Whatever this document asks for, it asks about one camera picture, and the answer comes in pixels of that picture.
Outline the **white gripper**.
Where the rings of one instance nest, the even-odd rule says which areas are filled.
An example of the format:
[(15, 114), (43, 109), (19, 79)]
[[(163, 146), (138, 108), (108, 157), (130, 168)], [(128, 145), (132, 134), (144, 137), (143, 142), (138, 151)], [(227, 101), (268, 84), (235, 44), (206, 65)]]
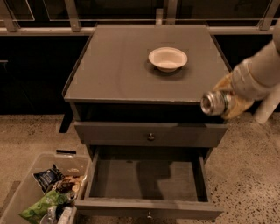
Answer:
[(225, 75), (213, 91), (232, 91), (227, 110), (221, 115), (224, 120), (235, 118), (249, 109), (254, 100), (263, 99), (275, 86), (275, 63), (248, 58)]

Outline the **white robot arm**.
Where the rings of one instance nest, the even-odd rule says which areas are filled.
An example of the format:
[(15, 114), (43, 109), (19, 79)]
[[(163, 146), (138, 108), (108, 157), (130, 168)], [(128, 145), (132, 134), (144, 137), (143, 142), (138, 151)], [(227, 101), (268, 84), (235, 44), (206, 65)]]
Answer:
[(213, 88), (222, 91), (210, 105), (211, 112), (232, 119), (262, 100), (254, 113), (259, 123), (266, 123), (279, 104), (280, 83), (280, 19), (272, 40), (258, 53), (246, 58)]

